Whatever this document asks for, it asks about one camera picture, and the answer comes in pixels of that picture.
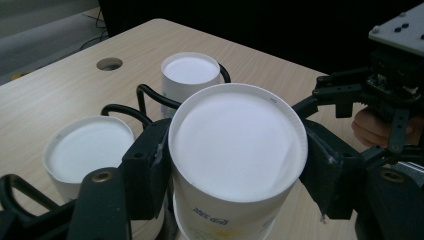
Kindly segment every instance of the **wooden table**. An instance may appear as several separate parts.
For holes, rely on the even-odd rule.
[[[17,174],[57,203],[63,203],[42,165],[44,148],[53,133],[80,118],[99,115],[110,103],[138,108],[137,86],[145,83],[160,92],[162,61],[182,51],[207,54],[228,70],[233,82],[267,89],[290,105],[309,96],[316,77],[323,75],[225,39],[155,19],[0,87],[0,175]],[[106,58],[120,59],[123,64],[113,71],[99,70],[97,63]],[[153,120],[160,119],[159,104],[149,98],[147,112]],[[113,115],[126,121],[137,135],[141,133],[137,120]],[[363,150],[353,137],[351,119],[334,116],[334,107],[326,106],[310,119]],[[18,198],[35,214],[46,211],[22,196]],[[356,239],[354,222],[355,214],[350,221],[322,221],[317,205],[298,181],[269,239]]]

